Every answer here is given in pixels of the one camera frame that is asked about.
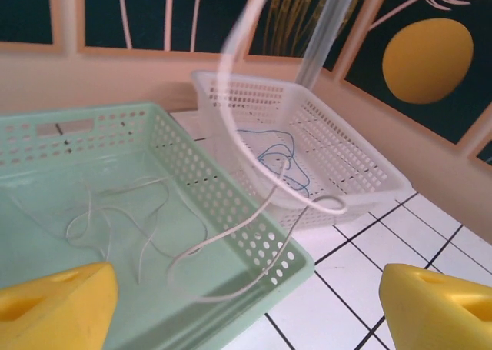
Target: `tile floor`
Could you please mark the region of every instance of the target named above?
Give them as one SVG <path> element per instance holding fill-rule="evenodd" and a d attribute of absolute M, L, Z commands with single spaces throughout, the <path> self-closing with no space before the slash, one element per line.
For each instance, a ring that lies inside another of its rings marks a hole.
<path fill-rule="evenodd" d="M 175 118 L 201 137 L 194 112 Z M 378 297 L 387 263 L 492 286 L 492 245 L 416 192 L 294 237 L 316 261 L 315 274 L 224 350 L 394 349 Z"/>

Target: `mint green basket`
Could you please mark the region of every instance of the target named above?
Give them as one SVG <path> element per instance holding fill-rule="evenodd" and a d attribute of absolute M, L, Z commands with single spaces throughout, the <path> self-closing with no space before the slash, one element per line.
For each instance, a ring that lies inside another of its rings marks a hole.
<path fill-rule="evenodd" d="M 138 177 L 170 176 L 176 189 L 162 211 L 155 241 L 176 255 L 209 235 L 245 220 L 257 205 L 161 108 L 151 103 L 39 112 L 0 118 L 0 288 L 101 261 L 94 248 L 67 243 L 70 218 L 87 211 L 84 184 L 97 189 L 128 185 Z M 22 210 L 12 197 L 22 201 Z M 126 196 L 132 213 L 161 200 L 150 187 Z M 109 261 L 120 288 L 106 349 L 220 349 L 314 272 L 314 263 L 289 242 L 278 266 L 248 292 L 218 304 L 200 304 L 165 284 L 171 262 L 147 248 L 142 281 L 135 279 L 145 243 L 127 218 L 110 215 Z M 94 217 L 93 245 L 105 237 Z M 277 254 L 285 231 L 260 215 L 239 233 L 186 258 L 176 282 L 194 295 L 226 295 L 249 283 Z"/>

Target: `beige wall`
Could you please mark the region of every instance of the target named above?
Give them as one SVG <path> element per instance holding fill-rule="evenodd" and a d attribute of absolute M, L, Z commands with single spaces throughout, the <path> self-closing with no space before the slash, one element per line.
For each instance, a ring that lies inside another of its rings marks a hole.
<path fill-rule="evenodd" d="M 314 92 L 400 169 L 416 190 L 492 243 L 492 172 L 467 159 L 492 128 L 492 118 L 457 152 L 346 85 L 321 77 Z"/>
<path fill-rule="evenodd" d="M 213 69 L 214 62 L 79 55 L 75 0 L 63 0 L 62 14 L 64 55 L 0 53 L 0 112 L 144 99 L 168 110 L 195 107 L 190 72 Z M 292 80 L 297 68 L 295 62 L 240 62 L 238 72 Z M 492 128 L 492 119 L 473 142 L 456 153 L 324 76 L 315 92 L 389 158 L 419 192 L 492 242 L 491 174 L 467 160 L 467 153 Z"/>

